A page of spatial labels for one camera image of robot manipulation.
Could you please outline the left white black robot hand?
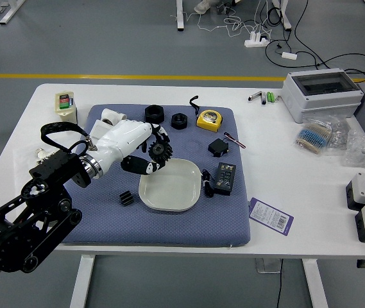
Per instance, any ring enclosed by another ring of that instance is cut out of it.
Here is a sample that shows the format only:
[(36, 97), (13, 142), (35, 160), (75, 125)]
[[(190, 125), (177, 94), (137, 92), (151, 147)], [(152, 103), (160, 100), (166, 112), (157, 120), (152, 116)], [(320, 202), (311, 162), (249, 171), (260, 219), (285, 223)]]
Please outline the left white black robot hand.
[(125, 119), (111, 126), (81, 160), (91, 178), (106, 174), (114, 162), (127, 172), (150, 175), (172, 157), (169, 142), (161, 125)]

